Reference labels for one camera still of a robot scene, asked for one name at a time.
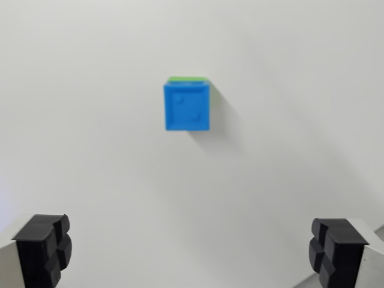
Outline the gripper left finger with silver black pad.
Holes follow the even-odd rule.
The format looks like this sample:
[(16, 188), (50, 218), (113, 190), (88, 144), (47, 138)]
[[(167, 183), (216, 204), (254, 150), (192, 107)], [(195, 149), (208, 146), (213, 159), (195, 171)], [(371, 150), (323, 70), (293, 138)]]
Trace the gripper left finger with silver black pad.
[(1, 287), (56, 287), (69, 265), (67, 215), (23, 214), (1, 231)]

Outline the gripper right finger with silver black pad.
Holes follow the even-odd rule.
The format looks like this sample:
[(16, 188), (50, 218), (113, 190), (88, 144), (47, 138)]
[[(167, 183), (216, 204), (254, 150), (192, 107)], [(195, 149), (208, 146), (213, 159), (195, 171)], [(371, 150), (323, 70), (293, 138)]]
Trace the gripper right finger with silver black pad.
[(383, 239), (363, 221), (315, 218), (309, 261), (322, 287), (383, 287)]

